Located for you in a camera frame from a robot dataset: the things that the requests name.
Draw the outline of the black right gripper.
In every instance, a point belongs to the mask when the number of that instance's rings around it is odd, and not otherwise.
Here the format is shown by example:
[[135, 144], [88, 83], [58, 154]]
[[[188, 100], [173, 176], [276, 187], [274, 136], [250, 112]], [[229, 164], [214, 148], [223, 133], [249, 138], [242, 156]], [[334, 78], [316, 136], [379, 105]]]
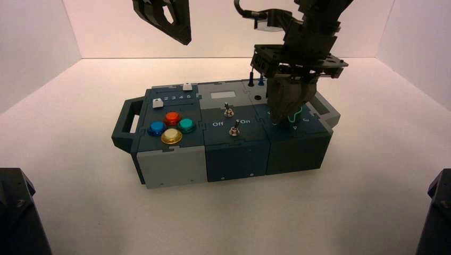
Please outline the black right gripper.
[[[284, 27], [282, 45], [254, 46], [250, 65], [269, 78], [268, 106], [273, 124], [286, 121], [288, 115], [299, 111], [315, 96], [318, 77], [336, 79], [348, 66], [344, 60], [331, 54], [338, 29], [339, 23], [336, 23], [325, 34], [293, 19]], [[286, 77], [299, 79], [295, 80], [300, 89], [297, 103], [293, 98], [295, 84]]]

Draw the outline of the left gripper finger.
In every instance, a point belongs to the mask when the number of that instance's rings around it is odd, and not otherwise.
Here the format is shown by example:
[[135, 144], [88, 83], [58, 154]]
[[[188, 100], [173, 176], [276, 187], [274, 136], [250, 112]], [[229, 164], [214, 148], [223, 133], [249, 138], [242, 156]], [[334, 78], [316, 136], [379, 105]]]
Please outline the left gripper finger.
[[167, 23], [164, 25], [164, 32], [181, 44], [188, 45], [191, 42], [189, 1], [163, 1], [163, 3], [173, 18], [173, 21], [169, 22], [165, 17]]
[[159, 29], [163, 33], [165, 33], [164, 25], [167, 23], [166, 18], [169, 22], [173, 21], [170, 11], [164, 6], [163, 1], [133, 0], [132, 4], [133, 10], [141, 19]]

